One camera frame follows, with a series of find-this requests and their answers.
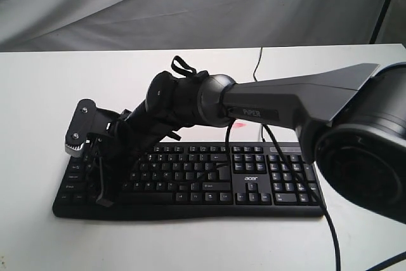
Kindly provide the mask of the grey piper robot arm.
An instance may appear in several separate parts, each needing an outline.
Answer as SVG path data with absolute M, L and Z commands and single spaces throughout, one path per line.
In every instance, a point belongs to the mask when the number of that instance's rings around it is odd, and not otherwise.
M 84 215 L 93 220 L 320 216 L 314 173 L 353 204 L 405 221 L 405 66 L 360 64 L 239 84 L 181 58 L 132 112 L 91 110 Z M 243 145 L 159 146 L 181 128 L 237 119 L 291 129 L 298 152 Z

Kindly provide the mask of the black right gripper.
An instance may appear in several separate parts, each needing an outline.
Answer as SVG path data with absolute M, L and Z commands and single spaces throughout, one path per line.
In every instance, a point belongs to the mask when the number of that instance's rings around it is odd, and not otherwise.
M 88 201 L 96 201 L 104 208 L 114 204 L 114 183 L 119 170 L 147 150 L 149 134 L 149 115 L 145 109 L 111 113 L 109 137 L 86 140 L 83 157 Z

